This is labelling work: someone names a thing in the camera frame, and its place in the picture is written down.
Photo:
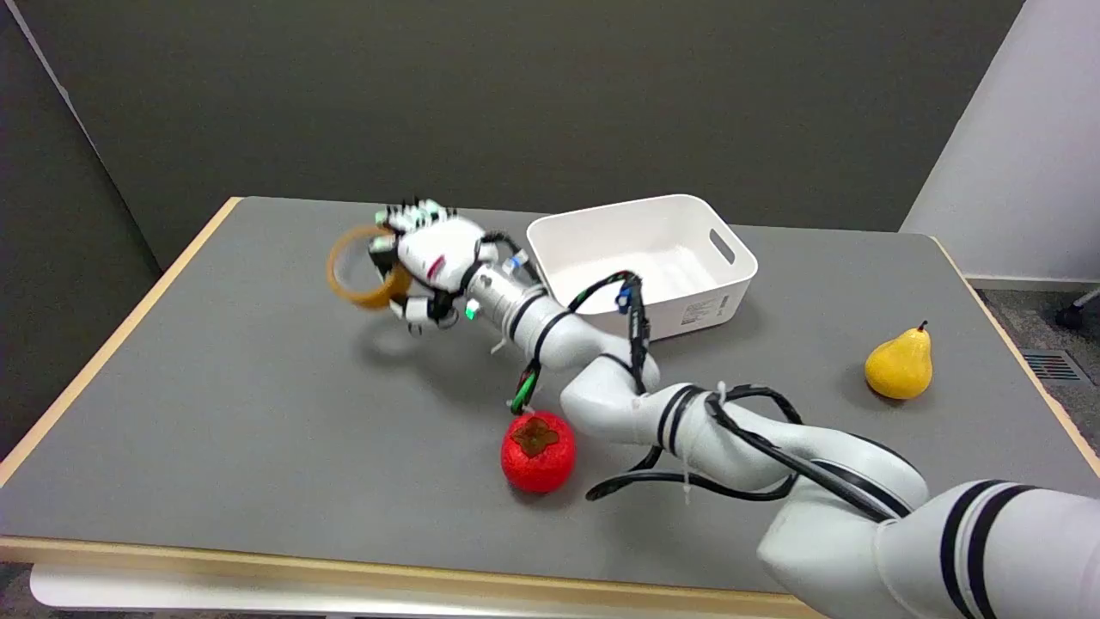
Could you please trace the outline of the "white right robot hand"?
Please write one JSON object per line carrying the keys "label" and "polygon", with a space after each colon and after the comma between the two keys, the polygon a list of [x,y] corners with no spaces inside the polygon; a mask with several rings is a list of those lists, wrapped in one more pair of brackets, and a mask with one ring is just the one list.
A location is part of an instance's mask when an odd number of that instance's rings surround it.
{"label": "white right robot hand", "polygon": [[410,332],[457,322],[468,273],[499,259],[485,229],[432,199],[388,205],[375,224],[382,236],[369,242],[370,262],[380,277],[395,281],[388,307]]}

